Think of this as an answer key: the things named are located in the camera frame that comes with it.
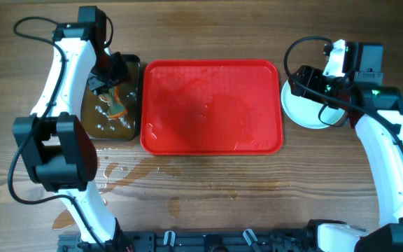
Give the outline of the light blue plate top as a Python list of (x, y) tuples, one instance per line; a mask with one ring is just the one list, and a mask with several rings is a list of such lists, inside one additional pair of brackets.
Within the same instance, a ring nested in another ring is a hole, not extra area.
[(319, 119), (318, 115), (323, 105), (293, 95), (288, 81), (285, 82), (281, 90), (281, 105), (285, 114), (293, 122), (302, 127), (314, 130), (324, 129), (330, 125), (335, 125), (345, 114), (345, 111), (340, 108), (334, 109), (325, 107)]

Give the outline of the green orange sponge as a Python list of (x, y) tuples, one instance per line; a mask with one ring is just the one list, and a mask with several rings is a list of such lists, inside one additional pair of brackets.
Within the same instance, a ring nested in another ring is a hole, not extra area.
[(100, 94), (99, 98), (108, 104), (108, 118), (116, 119), (128, 114), (128, 110), (120, 100), (119, 89), (112, 87), (106, 94)]

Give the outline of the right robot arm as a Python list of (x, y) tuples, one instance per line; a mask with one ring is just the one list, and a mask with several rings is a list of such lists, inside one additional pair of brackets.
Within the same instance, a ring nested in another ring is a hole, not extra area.
[(379, 43), (324, 39), (324, 69), (288, 72), (283, 110), (309, 129), (350, 125), (361, 141), (376, 187), (379, 227), (365, 232), (336, 220), (310, 220), (312, 251), (403, 251), (403, 96), (384, 86)]

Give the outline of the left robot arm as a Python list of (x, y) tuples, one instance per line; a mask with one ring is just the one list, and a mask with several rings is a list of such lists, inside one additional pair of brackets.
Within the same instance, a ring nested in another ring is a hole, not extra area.
[(84, 251), (128, 251), (117, 218), (107, 209), (97, 185), (97, 152), (80, 122), (86, 91), (102, 96), (112, 115), (125, 108), (119, 84), (129, 80), (120, 53), (110, 53), (113, 23), (96, 6), (82, 6), (75, 22), (56, 22), (48, 44), (54, 59), (41, 98), (25, 117), (16, 118), (14, 162), (23, 162), (29, 178), (59, 199), (80, 229)]

